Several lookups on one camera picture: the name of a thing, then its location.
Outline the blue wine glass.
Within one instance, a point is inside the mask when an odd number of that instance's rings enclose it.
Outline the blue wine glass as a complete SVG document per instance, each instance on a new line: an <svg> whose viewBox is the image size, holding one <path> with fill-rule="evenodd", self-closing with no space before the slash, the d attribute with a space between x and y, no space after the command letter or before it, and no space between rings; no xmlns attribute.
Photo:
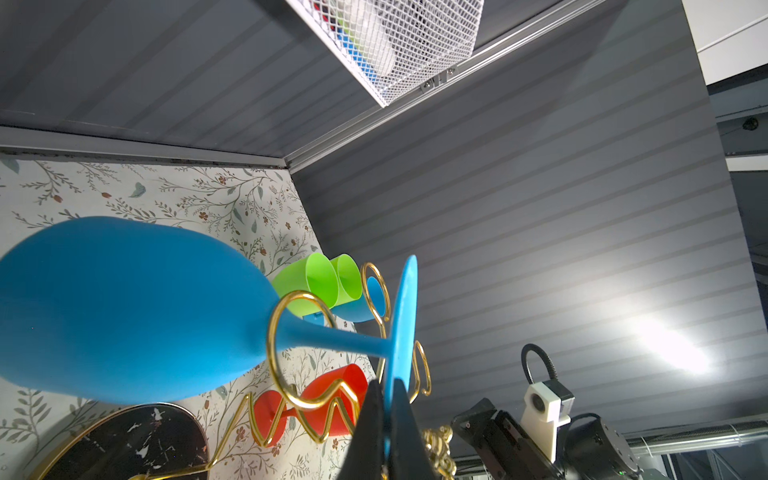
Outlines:
<svg viewBox="0 0 768 480"><path fill-rule="evenodd" d="M381 317L384 317L386 314L386 301L380 283L376 278L369 277L367 279L367 287L376 311ZM367 322L374 319L374 315L369 309L365 296L361 296L358 300L333 307L331 313L344 321L353 323ZM309 323L320 326L325 323L325 319L321 312L306 315L303 319Z"/></svg>
<svg viewBox="0 0 768 480"><path fill-rule="evenodd" d="M38 231L1 259L1 375L23 387L114 404L175 401L315 347L401 354L384 390L409 388L418 264L406 261L386 302L389 337L332 328L314 294L279 297L240 252L208 235L111 217ZM304 316L321 312L325 323Z"/></svg>

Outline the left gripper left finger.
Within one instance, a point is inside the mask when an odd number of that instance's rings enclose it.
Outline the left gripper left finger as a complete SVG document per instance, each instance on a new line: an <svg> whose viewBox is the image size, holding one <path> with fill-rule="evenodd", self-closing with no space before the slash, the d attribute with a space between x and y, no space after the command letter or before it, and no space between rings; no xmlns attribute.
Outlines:
<svg viewBox="0 0 768 480"><path fill-rule="evenodd" d="M384 462L384 400L377 379L369 382L338 480L379 480Z"/></svg>

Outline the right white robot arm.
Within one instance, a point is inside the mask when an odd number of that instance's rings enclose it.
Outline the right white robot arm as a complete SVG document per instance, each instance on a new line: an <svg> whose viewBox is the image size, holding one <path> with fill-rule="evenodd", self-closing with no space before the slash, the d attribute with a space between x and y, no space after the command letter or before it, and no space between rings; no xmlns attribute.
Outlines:
<svg viewBox="0 0 768 480"><path fill-rule="evenodd" d="M625 438L588 414L573 427L562 402L534 394L515 420L484 398L451 421L494 479L663 479L643 469Z"/></svg>

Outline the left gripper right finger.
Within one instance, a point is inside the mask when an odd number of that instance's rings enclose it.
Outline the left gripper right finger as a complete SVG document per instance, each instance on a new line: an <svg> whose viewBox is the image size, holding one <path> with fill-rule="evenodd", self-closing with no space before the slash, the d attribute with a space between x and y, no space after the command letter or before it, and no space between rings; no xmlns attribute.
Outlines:
<svg viewBox="0 0 768 480"><path fill-rule="evenodd" d="M436 474L406 394L394 395L391 412L391 478L434 480Z"/></svg>

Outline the red wine glass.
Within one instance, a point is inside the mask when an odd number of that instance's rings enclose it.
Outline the red wine glass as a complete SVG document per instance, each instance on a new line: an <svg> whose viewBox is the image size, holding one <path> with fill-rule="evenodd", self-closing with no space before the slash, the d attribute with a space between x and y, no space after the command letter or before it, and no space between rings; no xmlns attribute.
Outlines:
<svg viewBox="0 0 768 480"><path fill-rule="evenodd" d="M290 406L280 392L266 391L250 402L252 436L259 446L273 447L290 419L316 443L349 435L356 427L367 388L363 370L350 364L319 376L305 388L300 399L315 403L313 409Z"/></svg>

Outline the green wine glass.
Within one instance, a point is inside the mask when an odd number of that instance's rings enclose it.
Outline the green wine glass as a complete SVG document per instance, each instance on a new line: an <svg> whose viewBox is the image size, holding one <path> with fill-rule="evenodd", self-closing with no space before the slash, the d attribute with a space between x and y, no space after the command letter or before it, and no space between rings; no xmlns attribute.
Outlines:
<svg viewBox="0 0 768 480"><path fill-rule="evenodd" d="M338 296L335 306L357 301L363 295L360 269L348 254L330 260L337 278Z"/></svg>
<svg viewBox="0 0 768 480"><path fill-rule="evenodd" d="M331 261L319 252L286 266L271 283L279 297L293 291L308 291L328 307L339 298L336 271Z"/></svg>

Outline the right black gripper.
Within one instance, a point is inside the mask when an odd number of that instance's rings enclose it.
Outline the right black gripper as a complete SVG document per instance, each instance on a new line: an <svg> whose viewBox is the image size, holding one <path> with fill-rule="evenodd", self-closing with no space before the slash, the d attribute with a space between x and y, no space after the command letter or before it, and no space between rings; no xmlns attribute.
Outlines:
<svg viewBox="0 0 768 480"><path fill-rule="evenodd" d="M563 479L564 470L545 457L505 411L482 398L451 421L454 433L478 454L494 479Z"/></svg>

